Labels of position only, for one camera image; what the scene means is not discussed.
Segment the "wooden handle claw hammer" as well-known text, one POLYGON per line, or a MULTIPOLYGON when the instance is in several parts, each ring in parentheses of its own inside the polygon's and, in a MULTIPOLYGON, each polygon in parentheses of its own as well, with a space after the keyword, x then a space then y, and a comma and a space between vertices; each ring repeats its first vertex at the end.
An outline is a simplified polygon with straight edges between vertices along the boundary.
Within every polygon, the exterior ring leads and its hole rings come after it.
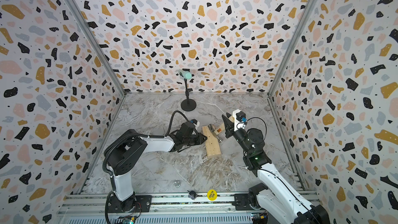
POLYGON ((219 127, 215 128, 213 124, 209 124, 207 126, 213 136, 218 140, 219 143, 222 143, 223 139, 220 137, 220 134, 225 131, 224 123, 222 123, 219 127))

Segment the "wooden block with nails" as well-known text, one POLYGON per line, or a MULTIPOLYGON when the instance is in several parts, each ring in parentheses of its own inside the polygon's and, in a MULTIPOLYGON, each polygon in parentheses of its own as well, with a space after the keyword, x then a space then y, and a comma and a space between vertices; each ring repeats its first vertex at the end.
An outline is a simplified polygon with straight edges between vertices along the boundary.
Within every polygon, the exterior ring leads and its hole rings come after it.
POLYGON ((221 149, 217 138, 208 128, 208 126, 202 127, 203 134, 207 137, 205 141, 206 153, 208 158, 221 156, 221 149))

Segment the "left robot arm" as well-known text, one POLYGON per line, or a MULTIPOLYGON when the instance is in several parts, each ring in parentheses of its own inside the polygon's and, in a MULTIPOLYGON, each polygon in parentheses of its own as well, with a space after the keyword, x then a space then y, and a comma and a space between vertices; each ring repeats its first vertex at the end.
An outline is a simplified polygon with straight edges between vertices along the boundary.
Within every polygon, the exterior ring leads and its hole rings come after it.
POLYGON ((134 129, 127 130, 104 151, 102 169, 109 175, 112 186, 106 210, 127 213, 142 205, 143 200, 137 199, 132 182, 132 170, 142 154, 181 152, 202 145, 206 140, 207 137, 191 121, 166 135, 145 135, 134 129))

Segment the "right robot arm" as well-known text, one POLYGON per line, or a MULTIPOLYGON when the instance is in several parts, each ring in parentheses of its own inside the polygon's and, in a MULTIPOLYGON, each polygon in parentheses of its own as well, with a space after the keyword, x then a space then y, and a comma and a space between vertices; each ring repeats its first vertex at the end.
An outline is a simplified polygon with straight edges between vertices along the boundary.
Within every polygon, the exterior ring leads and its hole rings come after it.
POLYGON ((257 128, 245 130, 249 119, 236 110, 222 115, 226 138, 233 137, 243 149, 243 161, 248 170, 261 181, 248 192, 252 209, 264 209, 281 224, 329 224, 327 211, 313 205, 279 173, 264 151, 265 134, 257 128))

